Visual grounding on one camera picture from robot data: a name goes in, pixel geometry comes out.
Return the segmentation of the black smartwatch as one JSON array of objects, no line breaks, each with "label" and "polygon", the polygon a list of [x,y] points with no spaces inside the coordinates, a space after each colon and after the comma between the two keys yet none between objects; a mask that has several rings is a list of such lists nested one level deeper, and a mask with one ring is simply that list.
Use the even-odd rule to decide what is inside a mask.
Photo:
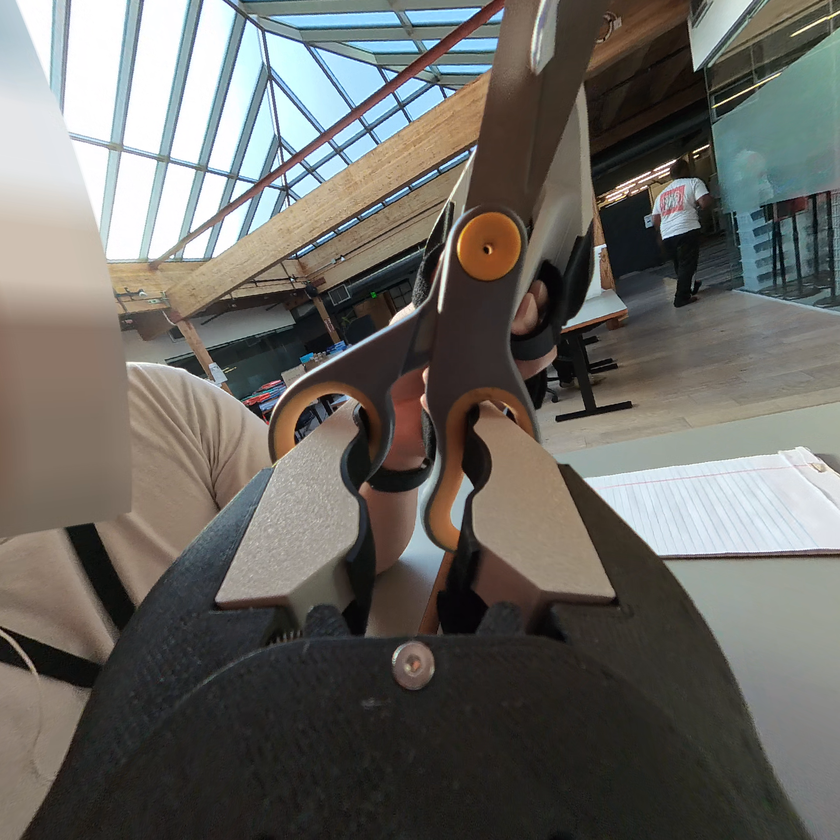
[{"label": "black smartwatch", "polygon": [[385,494],[402,494],[417,490],[429,478],[434,462],[425,458],[421,465],[410,469],[392,469],[384,464],[364,479],[362,487],[372,488]]}]

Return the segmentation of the row of black floor stands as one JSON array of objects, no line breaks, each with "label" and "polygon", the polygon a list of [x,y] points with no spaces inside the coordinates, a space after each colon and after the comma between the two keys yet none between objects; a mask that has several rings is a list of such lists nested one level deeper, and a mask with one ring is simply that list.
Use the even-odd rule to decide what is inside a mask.
[{"label": "row of black floor stands", "polygon": [[772,208],[771,291],[785,301],[839,308],[839,195],[825,191]]}]

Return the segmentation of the grey desk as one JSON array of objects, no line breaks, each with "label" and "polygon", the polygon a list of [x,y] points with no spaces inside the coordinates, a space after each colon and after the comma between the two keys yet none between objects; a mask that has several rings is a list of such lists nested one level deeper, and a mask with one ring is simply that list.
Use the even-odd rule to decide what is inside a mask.
[{"label": "grey desk", "polygon": [[576,479],[617,604],[439,637],[432,838],[838,838],[838,558],[664,563]]}]

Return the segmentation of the white lined legal pad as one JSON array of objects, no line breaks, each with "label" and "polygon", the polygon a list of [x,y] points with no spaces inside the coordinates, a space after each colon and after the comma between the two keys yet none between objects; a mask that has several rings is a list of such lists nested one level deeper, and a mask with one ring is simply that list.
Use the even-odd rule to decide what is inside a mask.
[{"label": "white lined legal pad", "polygon": [[808,448],[586,482],[663,559],[839,552],[839,475]]}]

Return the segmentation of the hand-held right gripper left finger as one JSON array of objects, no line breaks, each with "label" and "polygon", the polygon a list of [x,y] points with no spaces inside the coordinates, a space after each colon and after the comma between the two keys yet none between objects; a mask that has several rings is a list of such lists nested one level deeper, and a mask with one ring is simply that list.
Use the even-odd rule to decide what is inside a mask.
[{"label": "hand-held right gripper left finger", "polygon": [[217,607],[280,607],[298,628],[314,606],[329,604],[352,634],[365,633],[376,571],[360,494],[371,468],[364,421],[349,400],[275,464]]}]

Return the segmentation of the white table black legs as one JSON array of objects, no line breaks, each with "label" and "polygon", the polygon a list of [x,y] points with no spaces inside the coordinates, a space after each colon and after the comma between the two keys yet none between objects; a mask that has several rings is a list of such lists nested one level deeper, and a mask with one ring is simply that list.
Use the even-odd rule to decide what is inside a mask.
[{"label": "white table black legs", "polygon": [[586,292],[581,309],[567,321],[561,333],[559,356],[555,363],[560,364],[563,369],[566,364],[571,366],[574,373],[574,383],[578,385],[584,407],[582,410],[572,413],[558,413],[555,416],[555,422],[557,423],[617,413],[630,410],[634,406],[631,401],[599,406],[596,404],[592,390],[595,375],[604,371],[615,370],[617,363],[613,359],[607,359],[591,366],[585,348],[585,334],[609,321],[619,320],[627,315],[627,306],[618,297],[614,287],[604,285],[602,269],[606,265],[606,259],[606,246],[596,245],[594,247],[595,267],[590,287]]}]

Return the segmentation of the grey orange scissors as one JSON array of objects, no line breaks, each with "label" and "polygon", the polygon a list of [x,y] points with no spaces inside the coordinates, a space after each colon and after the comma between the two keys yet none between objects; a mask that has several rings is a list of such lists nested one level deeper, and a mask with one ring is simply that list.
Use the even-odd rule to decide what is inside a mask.
[{"label": "grey orange scissors", "polygon": [[541,265],[529,263],[539,197],[608,4],[506,3],[476,143],[489,164],[489,203],[454,221],[421,306],[306,374],[271,416],[269,454],[278,461],[294,448],[296,422],[311,400],[351,396],[364,407],[371,466],[378,468],[395,432],[392,388],[427,367],[437,453],[423,524],[443,550],[455,550],[459,539],[451,509],[463,475],[469,409],[486,400],[505,403],[520,428],[538,438],[511,353],[511,325]]}]

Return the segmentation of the person's left forearm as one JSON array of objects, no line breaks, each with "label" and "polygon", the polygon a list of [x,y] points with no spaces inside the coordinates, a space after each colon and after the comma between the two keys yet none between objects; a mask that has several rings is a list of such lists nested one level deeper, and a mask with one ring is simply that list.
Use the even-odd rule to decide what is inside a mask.
[{"label": "person's left forearm", "polygon": [[413,536],[418,489],[385,492],[365,482],[360,495],[365,500],[371,521],[376,574],[382,574],[400,559]]}]

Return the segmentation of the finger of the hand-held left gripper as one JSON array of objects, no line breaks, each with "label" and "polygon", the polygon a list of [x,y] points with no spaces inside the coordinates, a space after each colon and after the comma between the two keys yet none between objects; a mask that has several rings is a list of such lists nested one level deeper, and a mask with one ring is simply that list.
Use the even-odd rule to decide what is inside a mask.
[{"label": "finger of the hand-held left gripper", "polygon": [[470,152],[453,191],[453,219],[489,203],[489,164],[481,148]]},{"label": "finger of the hand-held left gripper", "polygon": [[537,205],[528,262],[567,263],[593,218],[592,160],[585,87],[581,86]]}]

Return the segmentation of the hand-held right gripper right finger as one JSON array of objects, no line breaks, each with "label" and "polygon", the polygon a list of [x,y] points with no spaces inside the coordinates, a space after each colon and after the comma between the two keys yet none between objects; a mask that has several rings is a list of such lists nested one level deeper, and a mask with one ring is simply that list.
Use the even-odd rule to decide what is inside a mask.
[{"label": "hand-held right gripper right finger", "polygon": [[491,403],[468,415],[462,466],[473,489],[437,594],[442,633],[473,634],[498,611],[519,614],[521,630],[534,632],[556,603],[614,603],[559,465]]}]

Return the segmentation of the person's left hand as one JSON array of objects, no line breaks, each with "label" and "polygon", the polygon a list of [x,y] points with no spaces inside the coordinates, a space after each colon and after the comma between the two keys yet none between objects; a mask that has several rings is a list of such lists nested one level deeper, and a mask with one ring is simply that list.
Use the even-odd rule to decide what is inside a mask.
[{"label": "person's left hand", "polygon": [[[540,323],[548,307],[549,293],[543,282],[535,280],[524,294],[511,327],[511,336],[529,335]],[[522,379],[527,383],[533,402],[544,397],[547,388],[546,368],[557,350],[552,347],[536,360],[516,360]],[[427,408],[425,396],[427,367],[406,373],[392,388],[395,413],[395,434],[384,466],[405,471],[419,467],[426,458],[422,411]]]}]

